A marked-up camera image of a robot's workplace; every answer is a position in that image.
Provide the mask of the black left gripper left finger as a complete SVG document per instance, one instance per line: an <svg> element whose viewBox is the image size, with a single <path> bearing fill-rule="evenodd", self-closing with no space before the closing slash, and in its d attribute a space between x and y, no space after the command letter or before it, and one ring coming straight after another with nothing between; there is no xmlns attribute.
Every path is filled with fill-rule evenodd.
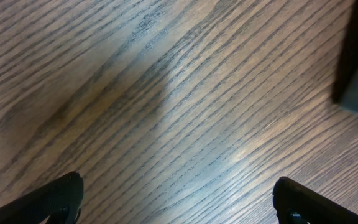
<svg viewBox="0 0 358 224"><path fill-rule="evenodd" d="M78 221L84 196L83 179L69 172L0 208L3 223L67 223Z"/></svg>

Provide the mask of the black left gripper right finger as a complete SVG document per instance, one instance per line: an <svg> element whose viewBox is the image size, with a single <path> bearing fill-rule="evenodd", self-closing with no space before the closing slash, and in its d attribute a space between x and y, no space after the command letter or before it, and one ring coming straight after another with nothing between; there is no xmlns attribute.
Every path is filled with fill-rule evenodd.
<svg viewBox="0 0 358 224"><path fill-rule="evenodd" d="M273 188L279 224L358 223L358 215L288 177Z"/></svg>

